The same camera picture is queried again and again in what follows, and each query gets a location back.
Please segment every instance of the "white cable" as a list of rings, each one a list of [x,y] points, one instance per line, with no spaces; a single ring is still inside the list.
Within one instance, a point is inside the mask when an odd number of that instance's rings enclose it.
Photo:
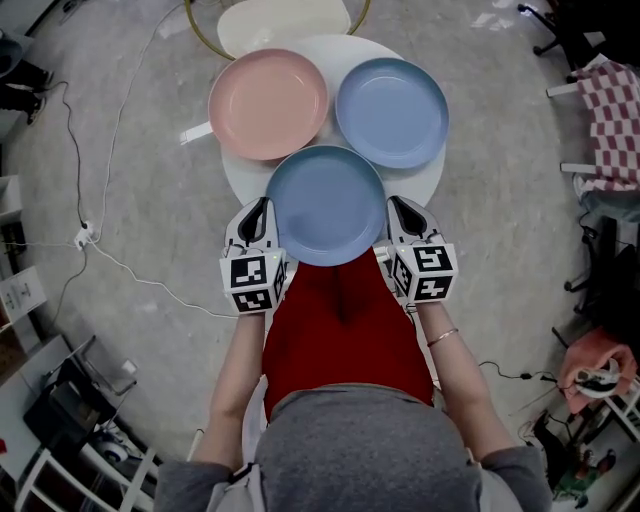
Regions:
[[[73,247],[74,249],[77,249],[77,247],[73,244],[68,244],[66,242],[64,243],[59,243],[59,244],[49,244],[49,243],[45,243],[45,242],[25,242],[24,244],[19,244],[17,242],[2,242],[4,245],[18,245],[21,247],[26,247],[28,245],[38,245],[40,247]]]
[[[129,81],[129,86],[127,87],[127,93],[126,93],[126,95],[124,97],[124,101],[122,102],[122,106],[120,107],[120,110],[118,111],[118,119],[116,121],[116,127],[113,130],[113,139],[111,140],[111,149],[109,150],[109,160],[107,161],[107,179],[105,180],[104,192],[102,194],[102,219],[100,220],[100,229],[98,230],[98,237],[94,240],[94,243],[96,243],[96,244],[102,238],[102,227],[104,226],[104,219],[105,219],[105,217],[107,215],[107,189],[109,188],[109,181],[111,180],[111,160],[113,159],[113,150],[114,150],[114,148],[116,146],[116,136],[118,135],[118,128],[120,127],[120,120],[122,119],[122,111],[124,110],[124,106],[127,104],[127,100],[129,99],[129,95],[131,94],[131,88],[133,87],[133,81],[135,80],[136,75],[138,74],[138,71],[142,67],[142,61],[144,59],[144,54],[147,52],[147,48],[149,48],[149,45],[151,44],[151,41],[153,41],[153,38],[155,37],[156,32],[158,32],[158,29],[160,28],[160,25],[162,25],[162,22],[164,20],[166,20],[173,11],[175,11],[178,7],[182,7],[183,5],[184,4],[179,3],[175,7],[172,7],[160,19],[160,21],[156,25],[156,28],[153,29],[153,33],[151,34],[151,37],[149,38],[149,41],[147,41],[147,44],[145,44],[144,47],[142,48],[142,51],[140,52],[140,58],[138,59],[138,65],[136,66],[136,69],[133,71],[133,74],[131,75],[131,80]]]
[[[93,245],[93,248],[98,251],[100,254],[102,254],[103,256],[106,256],[107,258],[109,258],[111,261],[113,261],[116,265],[118,265],[119,267],[122,267],[124,269],[127,269],[129,271],[129,273],[131,274],[131,276],[133,277],[133,279],[138,282],[138,283],[143,283],[143,284],[153,284],[156,286],[161,286],[162,288],[165,289],[165,291],[171,295],[174,299],[176,299],[180,304],[182,304],[183,306],[186,306],[188,308],[193,308],[193,309],[199,309],[200,311],[204,311],[205,313],[207,313],[209,316],[212,316],[214,318],[232,318],[232,319],[237,319],[237,316],[234,315],[223,315],[221,313],[213,313],[211,311],[209,311],[208,309],[205,309],[201,306],[197,306],[196,304],[188,304],[185,301],[183,301],[182,299],[180,299],[179,297],[177,297],[171,290],[169,290],[169,288],[167,288],[167,286],[164,283],[160,283],[158,281],[147,281],[145,279],[138,279],[138,276],[136,276],[135,272],[133,270],[131,270],[131,268],[129,268],[127,265],[125,265],[124,263],[120,263],[117,259],[115,259],[113,256],[111,256],[110,254],[104,252],[102,249],[100,249],[100,247],[98,247],[94,241],[90,242],[91,245]]]

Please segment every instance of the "sleeve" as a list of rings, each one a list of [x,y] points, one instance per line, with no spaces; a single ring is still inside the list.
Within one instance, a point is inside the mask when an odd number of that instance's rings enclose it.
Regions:
[[[231,470],[208,462],[166,462],[160,466],[154,512],[205,512],[213,487]]]
[[[531,446],[518,446],[490,453],[482,467],[502,478],[515,494],[524,512],[549,512],[552,495],[547,485],[542,456]]]

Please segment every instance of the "plate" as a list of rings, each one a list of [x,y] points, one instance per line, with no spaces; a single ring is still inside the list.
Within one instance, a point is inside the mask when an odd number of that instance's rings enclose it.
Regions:
[[[349,72],[336,97],[336,117],[353,149],[392,169],[430,162],[449,131],[438,84],[418,66],[393,58],[363,62]]]
[[[324,78],[289,50],[258,50],[232,62],[209,96],[220,144],[253,160],[283,158],[315,137],[329,108]]]
[[[338,146],[294,153],[273,173],[280,246],[318,267],[348,263],[376,241],[385,222],[382,181],[360,155]]]

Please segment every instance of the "blue plate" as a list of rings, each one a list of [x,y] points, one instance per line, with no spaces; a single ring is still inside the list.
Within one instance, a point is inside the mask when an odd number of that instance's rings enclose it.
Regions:
[[[376,241],[385,222],[382,181],[350,149],[312,146],[284,160],[267,196],[274,203],[280,245],[318,267],[356,259]]]
[[[449,131],[449,109],[438,84],[400,59],[373,59],[353,68],[340,85],[336,116],[358,153],[393,169],[433,160]]]

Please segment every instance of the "pink plate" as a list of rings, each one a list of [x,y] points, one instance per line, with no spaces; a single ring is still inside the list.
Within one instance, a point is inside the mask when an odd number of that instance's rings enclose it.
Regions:
[[[220,144],[253,160],[285,157],[316,136],[329,94],[313,63],[288,50],[258,50],[227,66],[209,96]]]

